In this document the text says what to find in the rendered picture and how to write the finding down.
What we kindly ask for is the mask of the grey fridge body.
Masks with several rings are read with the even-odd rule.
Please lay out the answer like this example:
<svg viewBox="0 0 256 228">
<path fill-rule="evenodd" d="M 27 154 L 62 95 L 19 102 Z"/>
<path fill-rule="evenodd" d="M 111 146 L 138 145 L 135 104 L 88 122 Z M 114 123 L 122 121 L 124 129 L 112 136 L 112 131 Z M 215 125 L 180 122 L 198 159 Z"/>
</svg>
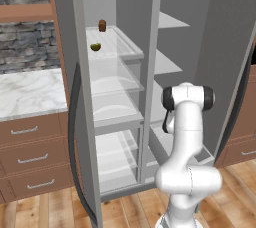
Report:
<svg viewBox="0 0 256 228">
<path fill-rule="evenodd" d="M 140 80 L 143 91 L 124 92 L 137 106 L 142 121 L 125 122 L 95 128 L 96 137 L 118 131 L 138 129 L 140 133 L 137 181 L 133 185 L 101 192 L 103 200 L 114 199 L 147 189 L 154 181 L 146 177 L 150 126 L 161 123 L 166 111 L 161 103 L 164 87 L 193 80 L 203 38 L 210 0 L 85 0 L 85 24 L 98 27 L 101 19 L 122 30 L 144 53 Z M 189 27 L 159 29 L 163 12 Z M 154 74 L 156 50 L 182 69 L 181 72 Z"/>
</svg>

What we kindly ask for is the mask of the grey freezer shelf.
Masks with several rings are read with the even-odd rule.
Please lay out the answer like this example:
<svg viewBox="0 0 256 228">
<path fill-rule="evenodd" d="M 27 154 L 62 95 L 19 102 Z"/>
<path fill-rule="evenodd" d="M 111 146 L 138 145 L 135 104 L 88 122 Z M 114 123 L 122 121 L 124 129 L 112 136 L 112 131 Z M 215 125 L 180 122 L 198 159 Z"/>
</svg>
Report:
<svg viewBox="0 0 256 228">
<path fill-rule="evenodd" d="M 179 28 L 179 27 L 189 27 L 189 24 L 182 22 L 163 12 L 159 13 L 159 24 L 158 24 L 159 29 Z"/>
<path fill-rule="evenodd" d="M 156 60 L 155 60 L 155 70 L 154 74 L 164 74 L 164 73 L 175 73 L 181 72 L 182 69 L 173 63 L 169 58 L 167 58 L 159 50 L 156 50 Z"/>
</svg>

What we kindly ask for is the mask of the clear fridge crisper bin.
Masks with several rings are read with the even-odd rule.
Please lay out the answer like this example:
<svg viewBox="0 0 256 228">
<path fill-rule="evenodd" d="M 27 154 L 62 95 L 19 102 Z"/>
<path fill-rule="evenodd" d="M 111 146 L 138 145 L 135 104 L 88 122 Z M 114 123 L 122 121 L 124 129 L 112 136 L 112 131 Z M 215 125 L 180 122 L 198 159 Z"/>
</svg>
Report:
<svg viewBox="0 0 256 228">
<path fill-rule="evenodd" d="M 118 131 L 96 137 L 101 192 L 136 183 L 139 142 L 138 129 Z"/>
</svg>

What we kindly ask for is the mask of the brown wooden drawer front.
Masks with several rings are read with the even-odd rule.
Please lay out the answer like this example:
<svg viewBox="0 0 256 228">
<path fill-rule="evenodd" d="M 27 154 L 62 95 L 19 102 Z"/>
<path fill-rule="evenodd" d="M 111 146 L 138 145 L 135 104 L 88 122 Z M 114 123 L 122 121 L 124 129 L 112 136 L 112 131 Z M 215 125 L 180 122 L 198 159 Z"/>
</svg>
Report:
<svg viewBox="0 0 256 228">
<path fill-rule="evenodd" d="M 49 154 L 48 158 L 41 161 L 18 164 L 17 160 L 25 160 Z M 0 177 L 27 170 L 42 168 L 49 165 L 67 161 L 66 139 L 55 138 L 21 144 L 0 150 Z"/>
<path fill-rule="evenodd" d="M 14 144 L 21 141 L 32 141 L 45 137 L 63 134 L 59 114 L 49 114 L 11 121 L 0 122 L 0 146 Z M 31 133 L 11 135 L 10 131 L 24 130 L 38 126 L 38 130 Z"/>
<path fill-rule="evenodd" d="M 27 189 L 27 185 L 36 185 L 55 179 L 55 183 L 49 186 Z M 1 192 L 6 202 L 11 202 L 35 195 L 40 195 L 55 190 L 70 187 L 72 185 L 70 168 L 67 164 L 31 171 L 22 175 L 11 176 L 3 180 Z"/>
</svg>

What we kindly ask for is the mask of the grey fridge door, black gasket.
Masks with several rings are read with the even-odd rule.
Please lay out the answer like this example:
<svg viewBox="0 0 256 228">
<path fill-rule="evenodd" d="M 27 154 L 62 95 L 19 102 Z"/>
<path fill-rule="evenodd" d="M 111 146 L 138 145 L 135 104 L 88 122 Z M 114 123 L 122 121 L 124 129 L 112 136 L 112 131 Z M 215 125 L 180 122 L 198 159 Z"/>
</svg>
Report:
<svg viewBox="0 0 256 228">
<path fill-rule="evenodd" d="M 68 149 L 74 185 L 92 228 L 103 228 L 83 0 L 55 0 L 69 92 Z"/>
</svg>

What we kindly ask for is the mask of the brown wooden cupboard run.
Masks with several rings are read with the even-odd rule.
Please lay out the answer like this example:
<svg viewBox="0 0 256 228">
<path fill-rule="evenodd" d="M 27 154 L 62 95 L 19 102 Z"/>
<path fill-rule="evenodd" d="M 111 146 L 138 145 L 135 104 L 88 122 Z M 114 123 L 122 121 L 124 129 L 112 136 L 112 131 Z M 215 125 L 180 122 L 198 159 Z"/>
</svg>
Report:
<svg viewBox="0 0 256 228">
<path fill-rule="evenodd" d="M 234 129 L 221 155 L 217 168 L 256 158 L 256 65 L 251 66 L 248 85 Z"/>
</svg>

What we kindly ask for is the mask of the clear glass fridge shelf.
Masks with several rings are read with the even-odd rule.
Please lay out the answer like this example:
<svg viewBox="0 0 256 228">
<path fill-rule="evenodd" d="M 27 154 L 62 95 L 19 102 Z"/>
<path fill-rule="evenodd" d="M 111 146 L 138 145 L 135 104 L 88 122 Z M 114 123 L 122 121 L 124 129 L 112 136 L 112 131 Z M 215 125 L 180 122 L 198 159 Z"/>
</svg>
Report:
<svg viewBox="0 0 256 228">
<path fill-rule="evenodd" d="M 92 96 L 143 91 L 140 80 L 141 62 L 121 58 L 99 59 L 89 62 Z"/>
<path fill-rule="evenodd" d="M 143 59 L 143 51 L 118 27 L 108 26 L 105 32 L 97 27 L 86 28 L 87 52 L 90 60 L 120 58 L 122 60 Z M 91 44 L 101 43 L 99 51 L 93 51 Z"/>
<path fill-rule="evenodd" d="M 137 106 L 126 93 L 95 97 L 92 106 L 96 128 L 143 120 Z"/>
</svg>

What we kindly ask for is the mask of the brown cylindrical jar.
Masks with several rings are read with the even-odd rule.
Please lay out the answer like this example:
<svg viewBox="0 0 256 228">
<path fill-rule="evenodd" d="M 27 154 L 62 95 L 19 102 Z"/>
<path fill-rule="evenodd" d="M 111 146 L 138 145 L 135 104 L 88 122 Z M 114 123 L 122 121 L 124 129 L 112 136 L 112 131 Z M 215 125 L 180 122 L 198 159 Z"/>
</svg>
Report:
<svg viewBox="0 0 256 228">
<path fill-rule="evenodd" d="M 105 32 L 106 31 L 106 21 L 104 19 L 101 19 L 98 23 L 99 31 L 100 32 Z"/>
</svg>

